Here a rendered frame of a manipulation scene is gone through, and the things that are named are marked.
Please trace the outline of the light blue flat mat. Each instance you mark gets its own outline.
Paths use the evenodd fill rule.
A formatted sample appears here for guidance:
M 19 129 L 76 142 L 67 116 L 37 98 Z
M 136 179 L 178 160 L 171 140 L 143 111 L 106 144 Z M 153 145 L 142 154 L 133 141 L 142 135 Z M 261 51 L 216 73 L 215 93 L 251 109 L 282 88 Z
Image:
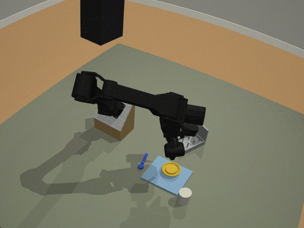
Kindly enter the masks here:
M 171 161 L 158 156 L 141 176 L 141 179 L 174 195 L 178 195 L 180 189 L 183 188 L 193 171 L 179 165 L 181 168 L 180 174 L 176 177 L 169 177 L 162 172 L 162 165 L 166 162 Z

